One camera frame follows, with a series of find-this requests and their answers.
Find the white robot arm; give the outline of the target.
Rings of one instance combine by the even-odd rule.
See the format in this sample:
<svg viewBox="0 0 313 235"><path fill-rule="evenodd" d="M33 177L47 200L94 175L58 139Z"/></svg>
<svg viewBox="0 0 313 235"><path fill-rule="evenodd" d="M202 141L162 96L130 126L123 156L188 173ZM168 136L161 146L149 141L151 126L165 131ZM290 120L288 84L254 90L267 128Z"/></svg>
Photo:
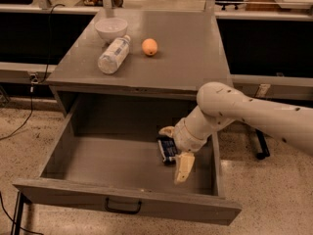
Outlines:
<svg viewBox="0 0 313 235"><path fill-rule="evenodd" d="M197 105L175 125L159 133L174 140L174 182L189 177L199 151L212 134L233 121L243 122L263 133L313 156L313 109L248 97L224 83L209 82L197 93Z"/></svg>

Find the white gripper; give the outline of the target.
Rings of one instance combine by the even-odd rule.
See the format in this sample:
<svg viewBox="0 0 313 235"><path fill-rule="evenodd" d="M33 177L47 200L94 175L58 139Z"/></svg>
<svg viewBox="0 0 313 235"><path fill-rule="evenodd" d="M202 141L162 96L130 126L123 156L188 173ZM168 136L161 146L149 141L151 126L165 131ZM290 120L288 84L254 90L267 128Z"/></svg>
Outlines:
<svg viewBox="0 0 313 235"><path fill-rule="evenodd" d="M173 137L176 147L182 152L175 156L174 183L180 184L185 182L195 162L195 155L193 153L200 150L207 142L209 136L207 118L183 117L174 127L163 127L158 134L169 138Z"/></svg>

